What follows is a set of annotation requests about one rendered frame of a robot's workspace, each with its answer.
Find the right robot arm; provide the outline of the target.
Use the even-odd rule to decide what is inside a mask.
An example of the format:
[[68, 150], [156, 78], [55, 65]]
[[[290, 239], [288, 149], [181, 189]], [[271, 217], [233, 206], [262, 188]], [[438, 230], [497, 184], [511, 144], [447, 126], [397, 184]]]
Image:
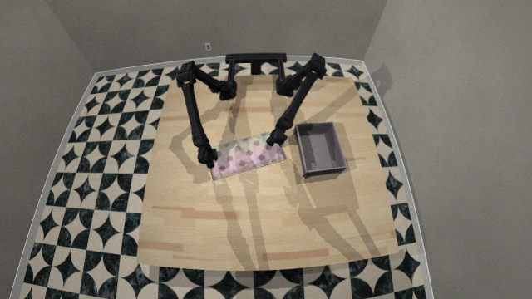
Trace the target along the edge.
[[[200, 70], [195, 65], [194, 61], [182, 64], [178, 76], [176, 77], [177, 86], [181, 87], [184, 93], [185, 104], [190, 119], [192, 140], [194, 146], [198, 148], [199, 152], [197, 159], [201, 164], [207, 164], [207, 167], [212, 169], [214, 167], [214, 151], [211, 149], [209, 139], [206, 138], [207, 136], [204, 133], [204, 129], [200, 121], [200, 115], [194, 92], [194, 83], [197, 82], [196, 79], [209, 86], [209, 89], [212, 93], [219, 93], [219, 98], [221, 100], [234, 96], [234, 86], [231, 86], [230, 88], [225, 80], [219, 81], [214, 79], [212, 76]], [[187, 81], [189, 83], [184, 83]]]

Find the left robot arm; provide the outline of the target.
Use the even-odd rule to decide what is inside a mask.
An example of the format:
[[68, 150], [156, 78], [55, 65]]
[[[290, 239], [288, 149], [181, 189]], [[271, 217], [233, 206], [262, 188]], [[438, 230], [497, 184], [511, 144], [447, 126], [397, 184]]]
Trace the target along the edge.
[[[327, 69], [325, 68], [325, 58], [319, 56], [315, 52], [312, 55], [312, 59], [302, 67], [296, 74], [288, 75], [284, 83], [278, 83], [278, 92], [286, 95], [293, 95], [293, 91], [298, 89], [297, 94], [293, 98], [290, 106], [284, 111], [282, 116], [278, 119], [275, 129], [272, 134], [266, 139], [266, 143], [269, 146], [273, 146], [274, 143], [282, 143], [283, 134], [286, 130], [293, 127], [293, 120], [295, 115], [303, 103], [307, 93], [311, 89], [313, 83], [319, 78], [322, 80]], [[311, 70], [310, 70], [311, 69]], [[317, 72], [316, 75], [313, 71]], [[305, 77], [304, 81], [302, 79]], [[295, 83], [295, 84], [294, 84]], [[297, 84], [297, 85], [296, 85]]]

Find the grey perforated basket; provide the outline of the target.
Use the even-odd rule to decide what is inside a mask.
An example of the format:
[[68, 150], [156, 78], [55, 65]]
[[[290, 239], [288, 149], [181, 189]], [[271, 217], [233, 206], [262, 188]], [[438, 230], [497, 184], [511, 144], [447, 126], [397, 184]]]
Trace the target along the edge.
[[301, 160], [303, 156], [305, 179], [310, 176], [340, 174], [347, 167], [333, 121], [295, 124], [294, 135]]

